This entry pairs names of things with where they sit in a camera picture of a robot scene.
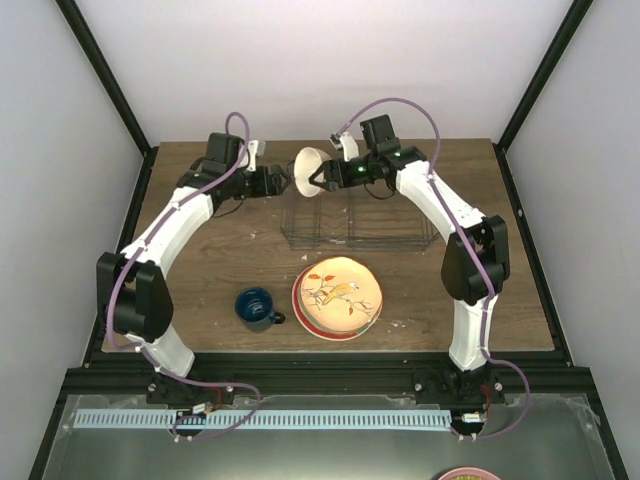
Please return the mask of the dark blue ceramic mug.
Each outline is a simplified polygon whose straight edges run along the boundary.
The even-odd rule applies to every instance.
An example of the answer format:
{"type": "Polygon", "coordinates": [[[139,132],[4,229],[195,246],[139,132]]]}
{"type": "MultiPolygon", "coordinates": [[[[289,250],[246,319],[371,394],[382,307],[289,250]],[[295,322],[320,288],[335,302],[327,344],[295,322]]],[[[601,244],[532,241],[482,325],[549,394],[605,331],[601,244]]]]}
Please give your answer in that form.
{"type": "Polygon", "coordinates": [[[234,310],[242,324],[254,333],[263,333],[286,320],[286,316],[275,309],[272,295],[260,287],[242,291],[236,297],[234,310]]]}

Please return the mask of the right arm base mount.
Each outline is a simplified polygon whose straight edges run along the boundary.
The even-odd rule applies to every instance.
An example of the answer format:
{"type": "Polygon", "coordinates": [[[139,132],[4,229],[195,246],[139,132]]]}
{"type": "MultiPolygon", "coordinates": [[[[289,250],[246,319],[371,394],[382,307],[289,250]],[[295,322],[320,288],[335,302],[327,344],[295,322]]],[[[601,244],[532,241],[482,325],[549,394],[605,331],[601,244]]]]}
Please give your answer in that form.
{"type": "Polygon", "coordinates": [[[462,372],[456,367],[425,368],[412,377],[416,398],[422,403],[438,404],[443,408],[479,407],[489,401],[504,404],[505,395],[495,388],[499,381],[489,368],[462,372]]]}

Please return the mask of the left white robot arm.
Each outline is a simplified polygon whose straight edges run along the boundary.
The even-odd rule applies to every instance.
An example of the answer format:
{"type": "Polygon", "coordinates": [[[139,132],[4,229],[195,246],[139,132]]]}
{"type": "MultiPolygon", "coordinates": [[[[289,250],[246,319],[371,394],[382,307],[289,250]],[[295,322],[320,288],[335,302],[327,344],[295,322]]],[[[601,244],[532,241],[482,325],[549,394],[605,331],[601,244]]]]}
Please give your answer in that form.
{"type": "Polygon", "coordinates": [[[190,238],[223,202],[282,194],[291,178],[280,166],[257,163],[264,142],[229,133],[209,136],[205,154],[177,180],[166,206],[132,243],[104,253],[96,265],[97,304],[110,346],[146,355],[154,368],[171,375],[170,393],[181,403],[196,402],[203,377],[192,371],[194,352],[172,325],[174,305],[166,282],[190,238]]]}

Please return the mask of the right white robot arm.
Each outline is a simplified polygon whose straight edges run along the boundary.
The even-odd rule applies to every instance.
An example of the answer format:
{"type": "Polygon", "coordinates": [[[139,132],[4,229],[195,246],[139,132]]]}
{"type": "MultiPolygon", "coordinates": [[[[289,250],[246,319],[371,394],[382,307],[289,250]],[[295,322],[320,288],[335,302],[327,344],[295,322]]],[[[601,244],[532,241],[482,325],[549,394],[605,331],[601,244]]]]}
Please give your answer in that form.
{"type": "Polygon", "coordinates": [[[449,357],[458,367],[444,378],[447,396],[458,403],[480,390],[474,370],[490,362],[488,339],[494,307],[510,276],[508,230],[498,215],[488,217],[464,201],[436,173],[434,156],[404,146],[389,116],[361,122],[366,146],[361,153],[346,130],[332,135],[340,157],[314,148],[294,160],[298,191],[313,197],[322,191],[355,188],[383,181],[411,201],[446,243],[441,280],[454,302],[449,357]]]}

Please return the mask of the cream ceramic bowl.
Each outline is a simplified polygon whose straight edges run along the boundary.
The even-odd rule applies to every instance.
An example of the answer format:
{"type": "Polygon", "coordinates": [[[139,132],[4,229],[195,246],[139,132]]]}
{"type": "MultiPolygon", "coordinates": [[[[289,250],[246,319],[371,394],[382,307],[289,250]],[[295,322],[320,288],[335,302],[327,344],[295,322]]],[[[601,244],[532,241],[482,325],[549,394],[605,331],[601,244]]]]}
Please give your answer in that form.
{"type": "Polygon", "coordinates": [[[324,174],[317,174],[317,171],[329,159],[330,156],[326,152],[313,147],[305,147],[298,152],[294,160],[293,176],[295,186],[303,197],[312,198],[322,191],[321,187],[312,184],[311,181],[315,181],[317,175],[320,176],[317,183],[324,181],[324,174]]]}

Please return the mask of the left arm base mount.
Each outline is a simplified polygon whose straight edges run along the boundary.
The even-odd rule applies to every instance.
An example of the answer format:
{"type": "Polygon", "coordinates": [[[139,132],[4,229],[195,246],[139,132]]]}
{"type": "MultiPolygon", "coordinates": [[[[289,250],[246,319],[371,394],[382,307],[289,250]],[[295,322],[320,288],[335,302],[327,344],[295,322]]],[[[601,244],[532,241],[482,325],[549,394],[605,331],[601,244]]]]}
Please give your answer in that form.
{"type": "Polygon", "coordinates": [[[235,397],[234,391],[225,387],[198,387],[161,375],[155,371],[141,377],[146,384],[149,404],[165,404],[174,408],[187,408],[211,402],[215,406],[228,405],[235,397]]]}

